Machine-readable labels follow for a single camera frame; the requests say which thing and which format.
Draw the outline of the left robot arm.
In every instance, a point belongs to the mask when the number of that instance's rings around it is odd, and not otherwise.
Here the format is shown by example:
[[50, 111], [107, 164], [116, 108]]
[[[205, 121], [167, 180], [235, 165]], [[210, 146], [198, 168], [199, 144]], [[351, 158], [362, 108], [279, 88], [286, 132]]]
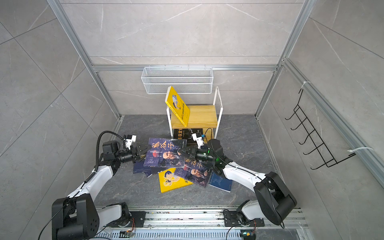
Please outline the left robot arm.
[[104, 185], [116, 174], [123, 163], [143, 160], [149, 146], [137, 145], [124, 139], [120, 144], [109, 141], [102, 145], [95, 168], [84, 182], [67, 197], [52, 204], [52, 217], [47, 226], [52, 228], [53, 240], [89, 240], [108, 225], [127, 225], [132, 219], [126, 203], [118, 203], [97, 210], [94, 200]]

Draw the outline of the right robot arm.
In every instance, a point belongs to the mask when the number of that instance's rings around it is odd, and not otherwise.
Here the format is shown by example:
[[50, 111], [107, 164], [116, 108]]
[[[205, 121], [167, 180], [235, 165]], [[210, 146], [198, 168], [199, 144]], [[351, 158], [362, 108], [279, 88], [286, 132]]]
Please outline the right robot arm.
[[277, 226], [284, 226], [284, 219], [297, 206], [297, 200], [275, 172], [258, 173], [237, 164], [225, 156], [217, 139], [211, 139], [202, 147], [182, 149], [188, 159], [207, 164], [215, 174], [232, 180], [250, 189], [255, 201], [245, 201], [236, 210], [239, 225], [248, 225], [254, 220], [268, 219]]

